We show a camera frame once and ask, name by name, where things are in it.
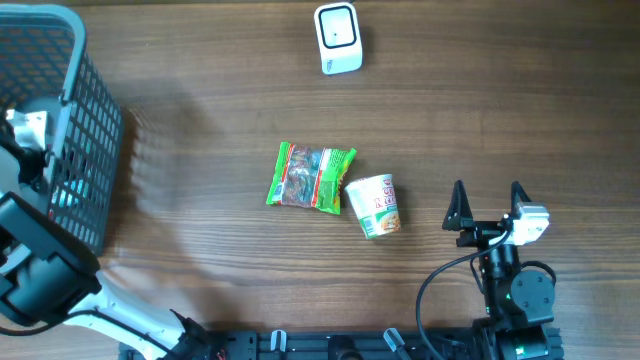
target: white device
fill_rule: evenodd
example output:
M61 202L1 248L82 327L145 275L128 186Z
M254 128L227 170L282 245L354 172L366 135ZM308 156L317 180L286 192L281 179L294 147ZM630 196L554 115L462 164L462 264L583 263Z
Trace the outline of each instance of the white device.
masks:
M362 66L356 9L348 2L320 6L314 15L322 72L334 75Z

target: wood grain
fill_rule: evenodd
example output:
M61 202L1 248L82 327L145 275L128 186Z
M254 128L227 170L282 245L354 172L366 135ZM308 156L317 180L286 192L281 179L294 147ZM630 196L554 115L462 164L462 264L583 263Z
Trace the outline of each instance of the wood grain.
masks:
M211 328L414 328L419 284L469 252L440 229L453 182L474 215L519 180L552 225L521 251L558 272L568 359L640 344L640 10L631 3L357 4L365 63L326 77L318 4L82 7L89 51L127 119L101 263ZM347 181L392 173L403 232L264 205L280 141L355 147ZM424 302L428 326L483 316L468 267ZM113 359L82 329L0 343L0 359Z

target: instant noodle cup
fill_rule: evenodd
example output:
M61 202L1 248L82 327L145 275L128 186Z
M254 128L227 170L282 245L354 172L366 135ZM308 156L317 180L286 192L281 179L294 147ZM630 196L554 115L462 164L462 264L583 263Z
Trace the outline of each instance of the instant noodle cup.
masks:
M367 239L400 231L391 174L353 181L345 190Z

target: snack package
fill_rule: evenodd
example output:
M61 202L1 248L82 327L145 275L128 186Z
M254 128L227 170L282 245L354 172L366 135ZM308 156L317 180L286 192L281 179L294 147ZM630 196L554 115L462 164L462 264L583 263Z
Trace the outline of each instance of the snack package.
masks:
M268 205L314 207L340 215L340 185L356 156L350 151L280 144Z

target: black cable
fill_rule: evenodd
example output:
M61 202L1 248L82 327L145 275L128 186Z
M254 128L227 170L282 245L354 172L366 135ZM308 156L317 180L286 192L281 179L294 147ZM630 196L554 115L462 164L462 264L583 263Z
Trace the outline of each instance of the black cable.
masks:
M549 276L551 276L551 283L553 284L553 286L556 286L556 272L553 271L553 269L551 268L551 266L543 263L542 261L537 261L537 260L531 260L531 261L525 261L522 263L521 268L526 268L528 266L532 266L532 267L537 267L540 268L544 271L547 272L547 274L549 274Z
M504 233L504 235L502 235L502 239L500 239L500 241L498 241L497 243L493 244L492 246L488 247L486 250L482 250L482 251L478 251L475 252L473 254L469 254L466 256L463 256L461 258L458 258L456 260L453 260L445 265L442 265L441 267L439 267L438 269L436 269L434 272L431 273L431 275L429 275L429 277L422 283L422 286L420 287L420 291L418 291L418 298L416 299L416 322L418 324L418 331L420 332L420 336L422 337L422 341L424 341L424 343L427 345L427 347L429 348L429 351L431 352L431 356L435 357L438 360L445 360L442 355L440 355L440 353L433 347L433 345L431 344L431 342L429 341L429 338L427 337L427 332L425 331L424 327L422 326L422 314L420 312L420 303L422 302L422 297L424 296L424 292L427 289L427 286L429 286L429 283L431 283L431 281L433 281L433 279L438 276L441 272L456 266L460 263L463 263L465 261L469 261L471 259L475 259L479 256L483 256L485 254L490 253L491 251L495 250L498 246L502 245L505 243L505 241L507 241L507 239L509 239L509 236L511 235L511 230L508 230L507 232Z
M89 316L95 316L97 318L100 318L102 320L105 320L107 322L110 322L111 324L127 331L130 332L131 334L138 336L144 340L146 340L147 342L149 342L150 344L156 346L157 348L159 348L160 350L164 351L167 353L167 355L169 355L170 357L177 359L178 357L171 351L171 349L169 349L168 347L162 345L160 342L158 342L157 340L153 339L151 336L149 336L149 334L145 334L142 333L134 328L132 328L131 326L124 324L108 315L105 315L97 310L83 310L83 311L76 311L74 313L69 314L67 317L65 317L62 321L57 322L57 323L51 323L51 324L47 324L44 326L41 326L37 329L29 329L29 330L11 330L11 329L7 329L7 328L3 328L0 327L0 335L6 335L6 336L32 336L32 335L36 335L36 334L40 334L43 333L47 330L50 330L60 324L62 324L63 322L73 319L76 316L81 316L81 315L89 315Z
M480 278L478 278L476 268L473 267L473 260L475 260L475 258L469 260L469 267L471 268L471 273L473 273L473 278L476 279L476 284L478 284L478 290L480 290L480 294L484 295L484 287L482 286L482 282L480 282Z

